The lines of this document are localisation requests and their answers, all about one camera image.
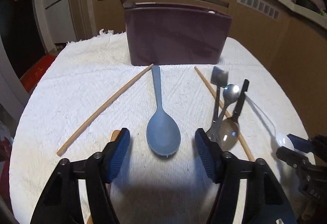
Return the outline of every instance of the screw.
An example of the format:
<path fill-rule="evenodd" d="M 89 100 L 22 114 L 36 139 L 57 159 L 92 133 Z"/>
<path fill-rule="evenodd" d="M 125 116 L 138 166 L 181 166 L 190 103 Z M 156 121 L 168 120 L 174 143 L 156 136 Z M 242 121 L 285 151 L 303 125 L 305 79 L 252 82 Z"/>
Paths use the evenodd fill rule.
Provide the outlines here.
<path fill-rule="evenodd" d="M 93 157 L 94 157 L 95 159 L 99 159 L 99 158 L 101 158 L 101 157 L 102 157 L 102 152 L 96 152 L 96 153 L 94 153 L 94 154 L 93 154 Z"/>
<path fill-rule="evenodd" d="M 229 159 L 229 158 L 232 157 L 232 154 L 231 154 L 230 152 L 228 152 L 228 151 L 225 151 L 225 152 L 223 153 L 223 157 L 226 158 L 226 159 Z"/>
<path fill-rule="evenodd" d="M 259 163 L 260 165 L 265 165 L 265 160 L 262 158 L 257 159 L 256 162 Z"/>
<path fill-rule="evenodd" d="M 59 163 L 60 163 L 60 165 L 66 165 L 67 162 L 68 162 L 68 159 L 62 159 Z"/>

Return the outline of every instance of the wooden chopstick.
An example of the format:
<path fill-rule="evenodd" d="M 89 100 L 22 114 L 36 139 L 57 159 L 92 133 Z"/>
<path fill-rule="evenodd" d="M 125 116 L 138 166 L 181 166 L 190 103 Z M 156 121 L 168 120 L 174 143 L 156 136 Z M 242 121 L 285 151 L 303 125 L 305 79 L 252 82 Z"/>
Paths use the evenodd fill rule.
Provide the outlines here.
<path fill-rule="evenodd" d="M 81 135 L 81 133 L 97 118 L 110 104 L 112 104 L 120 95 L 122 95 L 127 89 L 129 89 L 141 76 L 151 69 L 153 64 L 148 66 L 142 72 L 137 74 L 133 79 L 127 82 L 120 90 L 112 95 L 102 106 L 96 110 L 77 130 L 76 132 L 63 144 L 63 146 L 57 151 L 57 155 L 61 156 L 66 150 L 73 144 L 73 142 Z"/>
<path fill-rule="evenodd" d="M 211 95 L 215 98 L 216 97 L 216 92 L 213 89 L 213 87 L 210 85 L 210 83 L 207 81 L 207 79 L 204 77 L 204 75 L 200 72 L 200 70 L 196 66 L 194 66 L 194 69 L 198 73 L 198 75 L 200 76 L 200 78 L 202 79 L 202 81 L 204 82 L 206 87 L 209 89 Z M 219 100 L 219 107 L 224 108 L 224 104 L 223 104 L 223 102 L 221 100 Z M 231 117 L 231 114 L 229 113 L 228 110 L 225 112 L 225 116 L 227 118 Z M 252 152 L 249 149 L 249 146 L 247 145 L 247 143 L 246 143 L 243 135 L 241 134 L 241 132 L 238 133 L 237 137 L 238 137 L 238 140 L 240 141 L 240 143 L 241 143 L 241 145 L 242 145 L 242 147 L 243 147 L 249 161 L 255 161 L 255 159 L 254 159 L 254 157 L 252 155 Z"/>

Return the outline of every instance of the metal spoon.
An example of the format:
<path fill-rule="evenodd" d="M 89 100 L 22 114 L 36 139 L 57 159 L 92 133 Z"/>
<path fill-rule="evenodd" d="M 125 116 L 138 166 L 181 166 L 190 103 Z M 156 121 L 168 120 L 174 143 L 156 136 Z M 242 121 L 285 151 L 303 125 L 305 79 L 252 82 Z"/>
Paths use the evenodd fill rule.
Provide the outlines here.
<path fill-rule="evenodd" d="M 180 131 L 176 122 L 162 108 L 160 67 L 152 67 L 154 92 L 157 110 L 147 127 L 147 140 L 150 148 L 160 156 L 174 154 L 180 145 Z"/>
<path fill-rule="evenodd" d="M 238 133 L 240 132 L 238 117 L 240 116 L 244 105 L 245 92 L 247 92 L 249 83 L 250 82 L 247 79 L 244 80 L 241 94 L 237 99 L 233 115 L 223 120 L 221 123 L 219 137 L 221 141 L 221 149 L 223 151 L 229 151 L 237 143 Z"/>
<path fill-rule="evenodd" d="M 220 137 L 216 137 L 214 131 L 220 131 L 220 126 L 224 118 L 227 107 L 232 103 L 237 101 L 238 96 L 240 95 L 240 88 L 237 85 L 229 84 L 224 87 L 223 98 L 224 98 L 224 108 L 222 109 L 217 121 L 211 128 L 207 131 L 207 136 L 211 141 L 217 142 L 221 146 Z"/>

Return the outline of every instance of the table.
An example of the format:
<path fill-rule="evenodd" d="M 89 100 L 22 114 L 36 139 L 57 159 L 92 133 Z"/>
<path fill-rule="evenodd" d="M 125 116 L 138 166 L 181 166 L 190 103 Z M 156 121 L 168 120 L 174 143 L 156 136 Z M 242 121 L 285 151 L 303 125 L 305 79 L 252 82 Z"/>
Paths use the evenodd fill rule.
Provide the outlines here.
<path fill-rule="evenodd" d="M 229 70 L 229 82 L 242 86 L 275 124 L 276 133 L 307 134 L 281 87 L 239 42 L 227 38 L 218 63 Z M 210 79 L 212 65 L 199 65 Z M 126 34 L 103 34 L 73 42 L 58 55 L 35 88 L 20 119 L 13 143 L 9 183 L 14 215 L 30 222 L 38 198 L 61 159 L 56 151 L 103 102 L 144 67 L 131 66 Z M 218 186 L 205 174 L 197 155 L 194 134 L 211 124 L 214 98 L 193 65 L 161 66 L 164 110 L 176 121 L 181 144 L 171 159 L 158 159 L 149 149 L 146 127 L 156 110 L 151 72 L 107 108 L 69 147 L 70 161 L 101 151 L 115 129 L 130 130 L 131 146 L 120 174 L 113 181 L 112 204 L 120 223 L 205 223 Z M 274 158 L 274 134 L 246 102 L 239 118 L 241 132 L 255 158 L 264 158 L 299 209 L 302 196 L 294 170 Z M 231 152 L 247 159 L 238 142 Z M 246 180 L 241 181 L 234 223 L 241 223 Z M 85 182 L 80 180 L 84 220 L 89 216 Z"/>

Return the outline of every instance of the wooden cabinet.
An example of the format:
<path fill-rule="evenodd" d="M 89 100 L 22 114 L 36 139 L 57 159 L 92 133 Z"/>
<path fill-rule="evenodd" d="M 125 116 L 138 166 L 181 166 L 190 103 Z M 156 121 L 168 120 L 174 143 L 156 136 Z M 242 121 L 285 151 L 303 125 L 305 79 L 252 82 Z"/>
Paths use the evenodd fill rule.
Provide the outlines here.
<path fill-rule="evenodd" d="M 152 2 L 165 2 L 165 3 L 179 3 L 179 4 L 189 4 L 211 8 L 213 10 L 217 10 L 221 13 L 227 14 L 227 7 L 219 6 L 216 4 L 208 3 L 200 0 L 152 0 Z"/>
<path fill-rule="evenodd" d="M 68 0 L 50 6 L 45 10 L 45 17 L 53 43 L 76 41 Z"/>
<path fill-rule="evenodd" d="M 282 28 L 286 29 L 289 17 L 279 9 L 277 20 L 262 12 L 230 0 L 228 14 L 233 18 L 229 37 L 238 40 L 267 69 L 275 54 Z"/>
<path fill-rule="evenodd" d="M 151 2 L 151 0 L 131 0 L 134 2 Z M 120 0 L 103 0 L 96 2 L 94 7 L 95 24 L 98 31 L 113 30 L 121 33 L 125 29 L 124 8 Z"/>
<path fill-rule="evenodd" d="M 270 72 L 287 94 L 310 137 L 327 135 L 327 36 L 291 18 Z"/>

